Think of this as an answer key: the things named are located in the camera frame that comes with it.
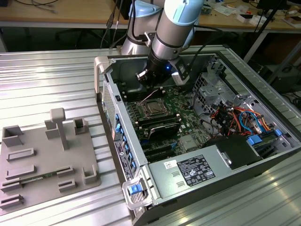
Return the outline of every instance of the desk leg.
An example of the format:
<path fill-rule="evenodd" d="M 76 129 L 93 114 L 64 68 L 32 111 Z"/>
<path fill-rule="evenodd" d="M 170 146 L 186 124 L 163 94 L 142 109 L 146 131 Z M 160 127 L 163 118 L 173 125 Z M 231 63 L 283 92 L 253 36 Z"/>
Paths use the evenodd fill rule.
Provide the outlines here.
<path fill-rule="evenodd" d="M 0 53 L 7 52 L 6 46 L 4 44 L 4 40 L 2 38 L 2 34 L 0 32 Z"/>
<path fill-rule="evenodd" d="M 251 57 L 253 56 L 253 54 L 255 53 L 255 51 L 258 49 L 258 47 L 260 46 L 260 44 L 262 43 L 262 41 L 265 39 L 265 37 L 267 36 L 267 32 L 263 32 L 259 35 L 258 39 L 254 42 L 254 44 L 252 45 L 252 47 L 250 48 L 249 52 L 246 54 L 244 61 L 246 63 L 249 62 L 249 60 L 251 59 Z"/>

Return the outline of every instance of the power supply label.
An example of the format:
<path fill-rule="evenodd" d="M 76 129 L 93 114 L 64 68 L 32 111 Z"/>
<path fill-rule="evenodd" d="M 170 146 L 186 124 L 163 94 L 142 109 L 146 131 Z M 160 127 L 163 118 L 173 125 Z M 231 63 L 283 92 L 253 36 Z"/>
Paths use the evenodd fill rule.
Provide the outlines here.
<path fill-rule="evenodd" d="M 190 187 L 215 177 L 203 155 L 180 161 L 177 164 Z"/>
<path fill-rule="evenodd" d="M 119 161 L 121 163 L 123 172 L 124 172 L 127 180 L 133 179 L 133 174 L 132 174 L 132 172 L 129 168 L 129 165 L 128 165 L 127 155 L 126 155 L 125 151 L 123 150 L 121 142 L 120 141 L 115 141 L 114 144 L 115 144 L 115 148 L 116 148 L 116 151 L 117 151 Z"/>

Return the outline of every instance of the motherboard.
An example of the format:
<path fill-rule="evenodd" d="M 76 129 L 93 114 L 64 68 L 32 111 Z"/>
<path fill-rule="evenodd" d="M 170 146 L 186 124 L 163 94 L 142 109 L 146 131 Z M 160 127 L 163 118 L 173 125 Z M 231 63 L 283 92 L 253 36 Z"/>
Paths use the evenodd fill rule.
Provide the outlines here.
<path fill-rule="evenodd" d="M 189 100 L 178 87 L 158 90 L 163 95 L 125 102 L 131 123 L 149 162 L 200 149 L 210 138 Z"/>

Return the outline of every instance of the cpu socket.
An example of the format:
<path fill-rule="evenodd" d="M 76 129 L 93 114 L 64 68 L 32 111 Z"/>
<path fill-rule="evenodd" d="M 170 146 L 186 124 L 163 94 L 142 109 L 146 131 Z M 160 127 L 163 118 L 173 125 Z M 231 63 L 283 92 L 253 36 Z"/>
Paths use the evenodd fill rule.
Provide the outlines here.
<path fill-rule="evenodd" d="M 149 117 L 168 114 L 164 103 L 160 99 L 145 101 L 143 102 L 142 107 L 144 109 L 145 114 Z"/>

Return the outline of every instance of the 3d printed holder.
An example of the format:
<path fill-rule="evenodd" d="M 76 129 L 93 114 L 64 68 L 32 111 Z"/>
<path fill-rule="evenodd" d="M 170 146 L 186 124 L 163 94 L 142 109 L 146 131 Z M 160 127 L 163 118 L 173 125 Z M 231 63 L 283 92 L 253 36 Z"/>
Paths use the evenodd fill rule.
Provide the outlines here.
<path fill-rule="evenodd" d="M 64 120 L 65 110 L 56 108 L 46 128 L 3 128 L 0 215 L 100 185 L 88 123 Z"/>

